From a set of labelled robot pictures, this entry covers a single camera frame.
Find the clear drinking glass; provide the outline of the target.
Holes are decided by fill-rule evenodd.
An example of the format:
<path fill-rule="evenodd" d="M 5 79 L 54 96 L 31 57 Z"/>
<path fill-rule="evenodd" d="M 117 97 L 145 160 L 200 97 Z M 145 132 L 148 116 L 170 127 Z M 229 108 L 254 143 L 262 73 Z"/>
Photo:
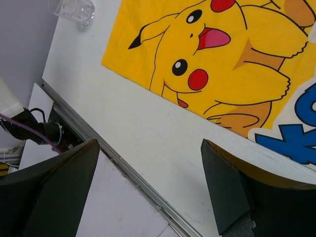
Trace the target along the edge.
<path fill-rule="evenodd" d="M 83 26 L 88 26 L 95 14 L 91 0 L 49 0 L 47 6 L 50 13 Z"/>

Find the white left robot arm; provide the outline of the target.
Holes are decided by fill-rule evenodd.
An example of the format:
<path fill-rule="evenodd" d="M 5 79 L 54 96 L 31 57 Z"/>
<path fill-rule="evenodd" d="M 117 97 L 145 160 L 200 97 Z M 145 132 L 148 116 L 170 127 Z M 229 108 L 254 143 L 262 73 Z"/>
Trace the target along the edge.
<path fill-rule="evenodd" d="M 0 113 L 11 119 L 23 111 L 24 107 L 21 102 L 0 78 Z"/>

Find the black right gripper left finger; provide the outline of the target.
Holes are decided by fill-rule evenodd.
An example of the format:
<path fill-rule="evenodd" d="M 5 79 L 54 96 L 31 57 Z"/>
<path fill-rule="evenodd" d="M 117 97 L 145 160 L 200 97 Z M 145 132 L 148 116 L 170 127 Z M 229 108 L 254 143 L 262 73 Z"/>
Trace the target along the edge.
<path fill-rule="evenodd" d="M 96 169 L 96 139 L 0 178 L 2 237 L 74 237 Z"/>

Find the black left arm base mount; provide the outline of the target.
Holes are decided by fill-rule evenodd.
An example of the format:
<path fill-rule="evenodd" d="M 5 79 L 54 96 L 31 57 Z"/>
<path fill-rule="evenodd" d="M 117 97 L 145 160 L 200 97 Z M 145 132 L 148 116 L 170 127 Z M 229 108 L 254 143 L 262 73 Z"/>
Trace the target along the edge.
<path fill-rule="evenodd" d="M 62 153 L 83 142 L 55 112 L 52 120 L 46 121 L 39 108 L 25 109 L 9 120 L 1 118 L 0 125 L 18 140 L 32 140 L 39 145 L 52 143 Z"/>

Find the yellow Pikachu cloth placemat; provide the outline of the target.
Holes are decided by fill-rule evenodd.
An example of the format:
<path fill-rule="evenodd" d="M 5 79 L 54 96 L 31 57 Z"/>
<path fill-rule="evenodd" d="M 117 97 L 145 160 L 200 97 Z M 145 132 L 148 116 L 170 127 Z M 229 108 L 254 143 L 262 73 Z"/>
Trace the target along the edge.
<path fill-rule="evenodd" d="M 313 0 L 124 0 L 101 63 L 316 167 Z"/>

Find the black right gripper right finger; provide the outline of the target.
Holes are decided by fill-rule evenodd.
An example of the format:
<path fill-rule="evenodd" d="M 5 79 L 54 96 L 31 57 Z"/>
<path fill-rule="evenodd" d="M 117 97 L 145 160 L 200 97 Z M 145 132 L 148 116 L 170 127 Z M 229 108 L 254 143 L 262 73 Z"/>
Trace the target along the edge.
<path fill-rule="evenodd" d="M 315 185 L 270 173 L 206 139 L 200 150 L 219 235 L 316 235 Z"/>

